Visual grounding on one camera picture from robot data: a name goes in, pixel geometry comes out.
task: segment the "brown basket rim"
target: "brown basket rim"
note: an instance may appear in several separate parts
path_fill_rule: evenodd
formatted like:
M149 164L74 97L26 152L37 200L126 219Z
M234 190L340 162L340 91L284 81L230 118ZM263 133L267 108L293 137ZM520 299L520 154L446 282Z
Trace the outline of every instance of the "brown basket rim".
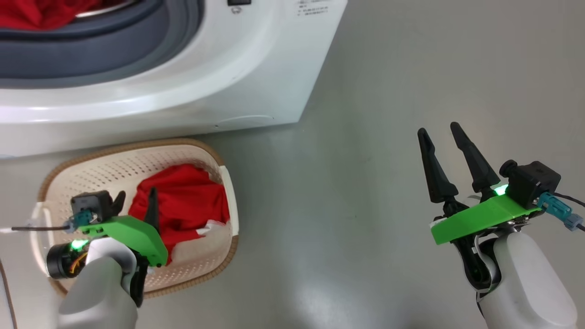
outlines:
M138 150L138 149L155 148L155 147L159 147L159 146L171 146L171 145L197 146L197 147L203 149L204 151L206 151L207 153L209 153L209 155L211 155L213 157L213 159L217 162L217 164L219 166L224 165L223 159L209 145L207 145L203 142L200 142L198 140L195 140L195 139L190 139L190 138L162 139L162 140L153 140L150 142L139 142L139 143L131 143L131 144L127 144L127 145L114 146L112 148L99 150L97 152L92 152L90 154L80 156L80 157L77 157L75 159L71 159L71 160L63 162L62 164L55 167L55 169L53 169L47 175L47 177L45 178L45 180L41 184L41 187L39 190L39 195L37 197L37 201L38 202L45 201L49 187L51 186L51 183L53 182L55 177L57 177L63 170L65 170L71 166L75 166L75 165L82 163L82 162L94 160L94 159L97 159L99 157L108 156L108 155L112 155L112 154L116 154L116 153L122 153L122 152L127 152L127 151L132 151L132 150ZM205 282L205 281L217 276L218 274L223 272L223 270L228 266L228 264L232 261L233 257L235 256L236 250L238 249L238 240L239 240L239 237L237 235L232 237L232 244L229 248L228 255L223 260L223 262L217 268L215 268L213 271L211 271L207 274L204 274L202 276L198 276L194 279L191 279L191 280L188 280L188 281L185 281L182 283L177 283L176 285L173 285L170 287L153 290L151 292L146 292L146 293L144 293L145 299L159 297L159 296L163 296L165 294L177 292L179 290L198 285L202 282ZM59 294L59 296L65 297L65 295L67 295L67 289L65 289L65 287L58 280L54 280L54 279L50 278L49 283L55 289L57 294Z
M94 160L99 157L108 156L116 153L122 153L127 151L139 150L139 149L148 149L148 148L155 148L159 146L171 146L171 145L193 145L197 146L198 148L203 149L209 155L213 157L213 159L218 163L219 166L223 166L223 159L219 156L219 154L211 148L211 146L200 142L195 139L190 138L174 138L174 139L162 139L162 140L152 140L150 142L139 142L139 143L132 143L120 146L114 146L112 148L107 148L103 150L99 150L97 152L92 152L87 155L79 156L69 161L65 161L62 164L58 165L53 169L47 177L44 179L43 183L40 186L39 195L37 196L38 202L45 202L47 197L47 192L51 183L63 170L80 164L82 162L86 162L89 160Z

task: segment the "white laundry basket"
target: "white laundry basket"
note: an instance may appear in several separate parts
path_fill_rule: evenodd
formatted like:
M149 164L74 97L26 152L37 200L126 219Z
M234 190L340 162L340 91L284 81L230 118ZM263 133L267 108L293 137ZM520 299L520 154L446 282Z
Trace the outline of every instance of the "white laundry basket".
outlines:
M168 167L191 163L203 168L216 183L223 184L228 197L230 220L204 237L177 244L173 261L168 266L148 274L144 286L145 298L161 296L209 280L222 272L232 260L238 247L238 209L229 172L219 155L208 145L193 139L168 139L143 142L105 149L56 167L43 182L33 218L43 218L47 226L60 226L72 215L70 200L83 192L107 190L115 197L126 191L128 209L140 182ZM79 232L31 233L33 253L46 273L44 255L54 244L86 239ZM53 280L51 284L65 295L73 279Z

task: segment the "black button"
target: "black button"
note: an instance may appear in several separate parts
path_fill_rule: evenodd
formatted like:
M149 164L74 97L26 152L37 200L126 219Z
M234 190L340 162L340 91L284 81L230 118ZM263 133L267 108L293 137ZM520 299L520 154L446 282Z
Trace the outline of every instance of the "black button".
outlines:
M251 5L252 0L228 0L228 6Z

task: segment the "cable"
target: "cable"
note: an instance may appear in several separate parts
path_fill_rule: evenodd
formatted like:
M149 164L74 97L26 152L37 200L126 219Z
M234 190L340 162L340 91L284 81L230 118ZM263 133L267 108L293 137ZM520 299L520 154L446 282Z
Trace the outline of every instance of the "cable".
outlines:
M585 202L580 201L580 200L577 200L574 197L566 196L564 194L560 194L560 193L557 193L557 192L554 192L552 195L554 195L555 197L559 197L559 198L563 198L563 199L567 199L567 200L573 201L574 203L578 203L579 205L585 207Z
M69 225L67 226L59 226L59 227L28 227L28 226L24 226L24 227L12 227L10 228L11 231L20 231L20 232L30 232L30 231L36 231L36 232L47 232L47 231L63 231L65 229L68 229Z
M77 265L79 265L79 262L81 262L82 259L84 259L87 256L87 253L83 253L83 255L79 256L75 262L73 262L73 265L71 265L71 268L69 269L69 273L73 274L75 273L75 268L77 267Z

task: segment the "washing machine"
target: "washing machine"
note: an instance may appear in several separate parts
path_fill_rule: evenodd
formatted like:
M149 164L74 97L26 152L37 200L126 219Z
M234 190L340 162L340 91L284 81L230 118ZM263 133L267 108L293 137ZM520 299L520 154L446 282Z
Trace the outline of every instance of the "washing machine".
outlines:
M0 157L297 122L347 0L134 0L0 30Z

